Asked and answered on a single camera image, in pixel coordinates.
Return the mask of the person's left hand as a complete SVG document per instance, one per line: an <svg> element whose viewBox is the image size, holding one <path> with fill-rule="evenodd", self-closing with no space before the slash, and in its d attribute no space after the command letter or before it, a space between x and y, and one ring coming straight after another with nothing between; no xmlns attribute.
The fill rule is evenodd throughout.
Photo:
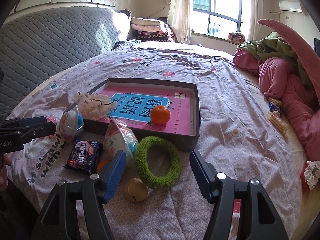
<svg viewBox="0 0 320 240"><path fill-rule="evenodd" d="M0 191L5 191L8 187L8 172L7 166L10 166L12 159L9 155L4 154L2 159L1 174L0 174Z"/></svg>

